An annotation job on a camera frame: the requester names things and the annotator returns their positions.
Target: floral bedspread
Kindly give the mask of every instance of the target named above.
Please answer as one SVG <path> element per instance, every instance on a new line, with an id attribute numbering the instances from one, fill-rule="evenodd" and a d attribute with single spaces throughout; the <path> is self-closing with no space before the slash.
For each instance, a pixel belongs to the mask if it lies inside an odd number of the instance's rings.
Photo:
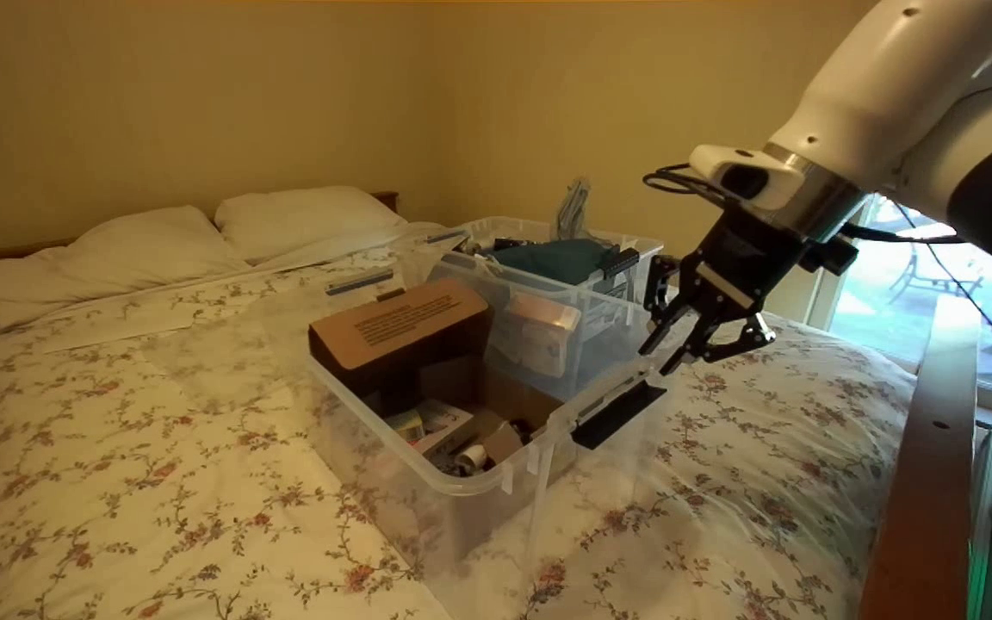
<path id="1" fill-rule="evenodd" d="M 348 269 L 369 266 L 98 301 L 0 336 L 0 617 L 445 617 L 311 452 L 318 423 L 261 320 L 284 292 L 327 315 L 320 290 Z M 552 486 L 526 601 L 478 586 L 476 611 L 854 617 L 908 390 L 792 325 L 681 368 L 652 422 Z M 495 530 L 473 563 L 512 558 Z"/>

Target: wall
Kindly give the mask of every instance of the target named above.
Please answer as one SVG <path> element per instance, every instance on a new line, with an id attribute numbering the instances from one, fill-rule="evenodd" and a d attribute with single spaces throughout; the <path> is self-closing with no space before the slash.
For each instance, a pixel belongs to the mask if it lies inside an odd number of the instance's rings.
<path id="1" fill-rule="evenodd" d="M 358 183 L 439 205 L 431 22 L 296 0 L 0 0 L 0 248 Z"/>
<path id="2" fill-rule="evenodd" d="M 761 145 L 867 0 L 487 4 L 439 10 L 450 214 L 552 217 L 575 177 L 589 223 L 688 253 L 715 210 L 642 185 L 695 145 Z M 803 317 L 811 277 L 774 292 Z"/>

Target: pillow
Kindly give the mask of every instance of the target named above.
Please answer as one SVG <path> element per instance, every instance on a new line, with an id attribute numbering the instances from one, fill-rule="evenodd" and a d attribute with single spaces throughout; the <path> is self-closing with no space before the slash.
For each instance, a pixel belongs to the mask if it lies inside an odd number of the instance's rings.
<path id="1" fill-rule="evenodd" d="M 56 308 L 248 266 L 197 207 L 102 222 L 67 248 L 0 260 L 0 331 Z"/>
<path id="2" fill-rule="evenodd" d="M 358 185 L 313 185 L 231 196 L 215 214 L 222 233 L 248 260 L 270 261 L 302 244 L 400 233 L 404 217 Z"/>

